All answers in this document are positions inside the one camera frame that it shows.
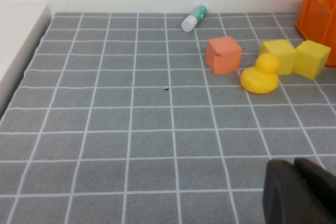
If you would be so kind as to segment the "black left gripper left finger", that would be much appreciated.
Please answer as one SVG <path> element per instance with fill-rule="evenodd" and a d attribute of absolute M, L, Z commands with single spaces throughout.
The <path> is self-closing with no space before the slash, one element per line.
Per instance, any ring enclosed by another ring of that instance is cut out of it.
<path fill-rule="evenodd" d="M 267 163 L 262 203 L 265 223 L 335 223 L 335 206 L 324 206 L 288 161 Z"/>

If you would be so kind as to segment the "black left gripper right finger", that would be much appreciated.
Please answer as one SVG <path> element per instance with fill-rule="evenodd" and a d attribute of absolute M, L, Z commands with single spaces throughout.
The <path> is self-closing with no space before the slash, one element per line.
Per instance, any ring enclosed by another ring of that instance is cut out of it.
<path fill-rule="evenodd" d="M 333 174 L 306 158 L 296 158 L 293 165 L 324 206 L 335 206 Z"/>

